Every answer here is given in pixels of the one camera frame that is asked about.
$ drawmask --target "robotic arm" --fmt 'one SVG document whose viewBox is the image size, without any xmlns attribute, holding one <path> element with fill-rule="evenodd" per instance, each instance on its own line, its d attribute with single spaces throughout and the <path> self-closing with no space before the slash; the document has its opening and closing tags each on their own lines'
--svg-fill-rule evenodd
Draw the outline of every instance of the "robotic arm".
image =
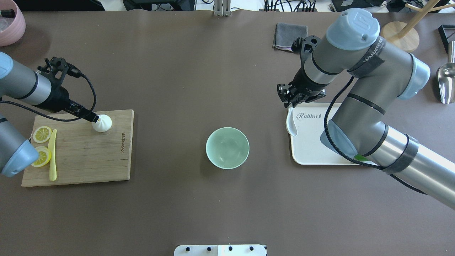
<svg viewBox="0 0 455 256">
<path fill-rule="evenodd" d="M 98 116 L 92 112 L 95 102 L 92 110 L 88 110 L 70 100 L 68 91 L 61 87 L 66 75 L 86 78 L 81 71 L 63 58 L 45 61 L 46 66 L 38 67 L 34 72 L 0 52 L 0 101 L 2 96 L 9 96 L 52 113 L 64 110 L 79 119 L 96 122 Z M 35 148 L 1 114 L 0 148 L 0 171 L 7 177 L 14 176 L 38 159 Z"/>
<path fill-rule="evenodd" d="M 429 67 L 380 37 L 378 21 L 363 9 L 343 12 L 323 39 L 300 41 L 302 67 L 288 85 L 277 85 L 285 107 L 324 97 L 347 70 L 358 80 L 329 120 L 332 143 L 455 209 L 455 164 L 381 121 L 396 98 L 409 99 L 425 86 Z M 326 133 L 321 142 L 337 152 Z"/>
</svg>

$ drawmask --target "wooden cutting board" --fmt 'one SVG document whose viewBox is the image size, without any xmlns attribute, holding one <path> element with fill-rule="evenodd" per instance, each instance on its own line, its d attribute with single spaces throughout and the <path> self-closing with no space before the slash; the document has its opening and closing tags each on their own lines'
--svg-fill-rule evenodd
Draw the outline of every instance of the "wooden cutting board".
<svg viewBox="0 0 455 256">
<path fill-rule="evenodd" d="M 35 117 L 33 132 L 40 126 L 57 129 L 56 165 L 57 179 L 49 181 L 49 164 L 24 170 L 23 187 L 63 184 L 93 183 L 129 180 L 131 169 L 131 144 L 133 138 L 134 111 L 97 111 L 98 115 L 111 117 L 112 127 L 103 133 L 95 131 L 90 122 L 77 120 L 59 122 L 41 116 Z M 71 119 L 70 114 L 50 115 Z M 47 146 L 48 141 L 32 145 Z"/>
</svg>

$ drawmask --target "lemon slice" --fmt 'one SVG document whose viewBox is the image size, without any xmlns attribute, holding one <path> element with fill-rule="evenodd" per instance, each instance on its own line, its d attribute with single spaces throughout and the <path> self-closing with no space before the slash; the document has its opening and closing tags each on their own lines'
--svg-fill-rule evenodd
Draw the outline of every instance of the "lemon slice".
<svg viewBox="0 0 455 256">
<path fill-rule="evenodd" d="M 51 137 L 52 130 L 48 126 L 38 127 L 33 133 L 33 140 L 36 143 L 44 143 Z"/>
<path fill-rule="evenodd" d="M 39 157 L 38 160 L 31 164 L 31 166 L 41 167 L 46 165 L 51 160 L 51 151 L 44 146 L 39 146 L 35 149 L 38 151 Z"/>
</svg>

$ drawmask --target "pink bowl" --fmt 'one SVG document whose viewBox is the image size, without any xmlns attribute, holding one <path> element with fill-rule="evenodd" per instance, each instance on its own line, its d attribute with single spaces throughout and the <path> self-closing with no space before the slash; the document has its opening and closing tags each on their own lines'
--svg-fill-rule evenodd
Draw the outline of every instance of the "pink bowl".
<svg viewBox="0 0 455 256">
<path fill-rule="evenodd" d="M 25 19 L 22 12 L 13 0 L 0 0 L 0 10 L 13 9 L 16 18 L 13 23 L 5 30 L 0 32 L 0 46 L 8 46 L 17 42 L 25 32 Z"/>
</svg>

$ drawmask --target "light blue joint cap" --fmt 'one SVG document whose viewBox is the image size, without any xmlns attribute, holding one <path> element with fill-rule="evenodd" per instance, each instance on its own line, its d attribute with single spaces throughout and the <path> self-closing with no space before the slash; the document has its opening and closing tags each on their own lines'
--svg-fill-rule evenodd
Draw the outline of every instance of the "light blue joint cap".
<svg viewBox="0 0 455 256">
<path fill-rule="evenodd" d="M 28 140 L 24 141 L 21 146 L 14 152 L 10 160 L 6 163 L 1 174 L 6 177 L 13 177 L 20 171 L 38 160 L 39 154 Z"/>
<path fill-rule="evenodd" d="M 407 100 L 414 97 L 430 78 L 430 67 L 414 55 L 410 55 L 412 56 L 412 74 L 408 86 L 404 92 L 397 97 L 400 100 Z"/>
<path fill-rule="evenodd" d="M 357 51 L 370 47 L 379 36 L 379 22 L 370 12 L 351 8 L 327 29 L 325 37 L 336 48 Z"/>
<path fill-rule="evenodd" d="M 345 153 L 350 158 L 354 158 L 354 156 L 357 155 L 357 150 L 355 149 L 354 145 L 349 140 L 349 138 L 340 129 L 340 127 L 338 127 L 338 125 L 332 120 L 329 120 L 328 127 L 330 137 L 332 138 L 335 145 L 337 145 L 341 152 Z M 329 139 L 325 135 L 325 132 L 322 132 L 321 137 L 319 139 L 321 140 L 322 144 L 324 144 L 324 146 L 338 154 L 338 152 L 330 144 Z"/>
<path fill-rule="evenodd" d="M 0 79 L 7 76 L 13 69 L 13 59 L 0 51 Z"/>
</svg>

